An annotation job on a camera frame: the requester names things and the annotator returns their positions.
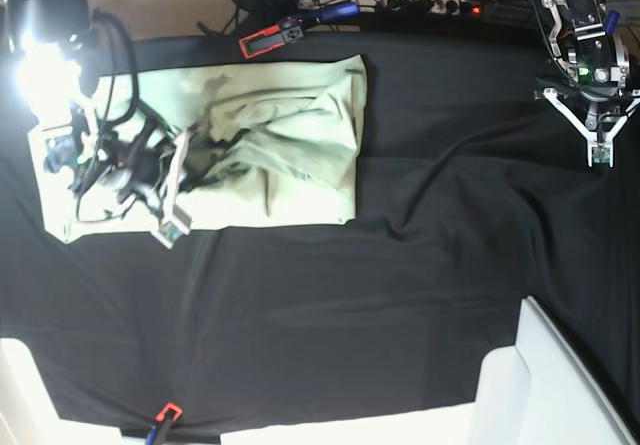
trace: bright light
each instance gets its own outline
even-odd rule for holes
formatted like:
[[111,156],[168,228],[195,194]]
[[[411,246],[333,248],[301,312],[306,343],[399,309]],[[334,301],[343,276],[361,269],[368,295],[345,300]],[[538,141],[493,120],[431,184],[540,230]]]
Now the bright light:
[[82,69],[65,60],[55,44],[28,47],[18,68],[18,86],[31,112],[44,127],[71,123],[71,97],[79,93]]

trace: light green cloth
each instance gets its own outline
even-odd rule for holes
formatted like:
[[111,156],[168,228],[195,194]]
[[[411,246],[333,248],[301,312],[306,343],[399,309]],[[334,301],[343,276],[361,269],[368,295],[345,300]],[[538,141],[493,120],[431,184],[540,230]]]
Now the light green cloth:
[[[109,85],[110,78],[103,78],[95,94],[99,114]],[[140,91],[142,100],[179,129],[197,123],[216,141],[249,130],[211,169],[209,177],[224,178],[221,183],[178,196],[193,229],[344,224],[355,217],[355,162],[367,96],[360,57],[326,64],[145,72],[140,74]],[[129,77],[118,77],[111,118],[126,110],[130,93]],[[118,127],[121,138],[133,136],[142,123],[136,116]],[[42,161],[34,157],[34,163]],[[124,220],[69,226],[68,210],[55,203],[60,198],[45,196],[53,188],[44,183],[51,176],[38,173],[37,165],[36,174],[45,227],[64,241],[92,233],[147,231],[156,225],[139,204]],[[81,216],[100,218],[104,203],[99,187],[92,189],[83,199]]]

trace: power strip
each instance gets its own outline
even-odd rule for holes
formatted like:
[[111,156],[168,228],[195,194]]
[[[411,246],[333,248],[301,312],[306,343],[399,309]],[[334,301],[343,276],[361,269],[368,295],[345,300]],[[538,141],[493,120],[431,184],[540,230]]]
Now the power strip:
[[[302,10],[316,10],[324,5],[335,4],[346,0],[300,0],[299,7]],[[387,8],[389,0],[350,0],[356,2],[361,12],[375,12],[376,7]],[[474,0],[431,0],[433,7],[429,13],[440,15],[464,15],[470,17],[482,17],[483,6]]]

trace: black cloth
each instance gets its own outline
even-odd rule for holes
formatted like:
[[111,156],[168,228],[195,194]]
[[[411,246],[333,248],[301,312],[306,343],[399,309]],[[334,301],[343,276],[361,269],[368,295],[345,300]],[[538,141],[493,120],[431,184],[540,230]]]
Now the black cloth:
[[[200,38],[138,50],[143,70],[241,58]],[[44,232],[32,122],[0,94],[0,333],[31,348],[63,418],[144,428],[172,400],[183,431],[214,434],[471,402],[530,294],[640,417],[637,121],[615,168],[589,169],[582,137],[533,101],[541,50],[318,33],[261,59],[355,54],[358,218],[194,232],[171,252]]]

